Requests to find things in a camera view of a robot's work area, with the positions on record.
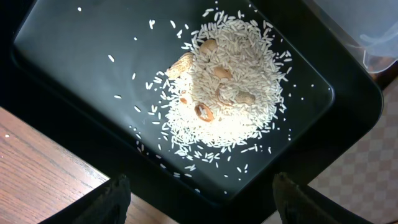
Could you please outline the rice grains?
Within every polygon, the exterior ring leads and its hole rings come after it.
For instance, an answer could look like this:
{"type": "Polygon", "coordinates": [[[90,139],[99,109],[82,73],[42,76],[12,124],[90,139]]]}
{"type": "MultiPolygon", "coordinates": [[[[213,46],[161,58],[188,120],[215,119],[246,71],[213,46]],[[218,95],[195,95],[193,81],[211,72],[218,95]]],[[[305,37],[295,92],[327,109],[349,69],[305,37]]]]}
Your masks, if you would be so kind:
{"type": "Polygon", "coordinates": [[[160,102],[149,114],[176,155],[190,162],[184,176],[198,177],[198,163],[217,180],[243,181],[249,152],[273,159],[292,141],[282,85],[289,70],[271,49],[268,22],[243,21],[217,4],[192,32],[184,54],[154,81],[160,102]]]}

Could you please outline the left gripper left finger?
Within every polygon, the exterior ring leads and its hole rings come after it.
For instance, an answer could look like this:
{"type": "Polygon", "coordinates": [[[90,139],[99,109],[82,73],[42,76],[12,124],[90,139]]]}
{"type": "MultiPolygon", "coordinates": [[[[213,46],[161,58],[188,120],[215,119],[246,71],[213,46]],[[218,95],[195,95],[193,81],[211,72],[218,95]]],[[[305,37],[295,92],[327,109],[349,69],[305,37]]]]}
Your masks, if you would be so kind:
{"type": "Polygon", "coordinates": [[[130,203],[130,181],[121,174],[40,224],[124,224],[130,203]]]}

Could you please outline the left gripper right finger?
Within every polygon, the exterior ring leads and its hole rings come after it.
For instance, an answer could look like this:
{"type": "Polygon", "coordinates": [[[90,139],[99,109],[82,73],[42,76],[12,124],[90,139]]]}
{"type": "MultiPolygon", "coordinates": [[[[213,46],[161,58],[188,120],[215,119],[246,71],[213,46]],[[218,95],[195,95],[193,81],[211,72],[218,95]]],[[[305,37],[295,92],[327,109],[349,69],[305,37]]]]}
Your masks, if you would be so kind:
{"type": "Polygon", "coordinates": [[[273,197],[283,224],[366,224],[368,221],[307,185],[296,184],[287,173],[274,176],[273,197]]]}

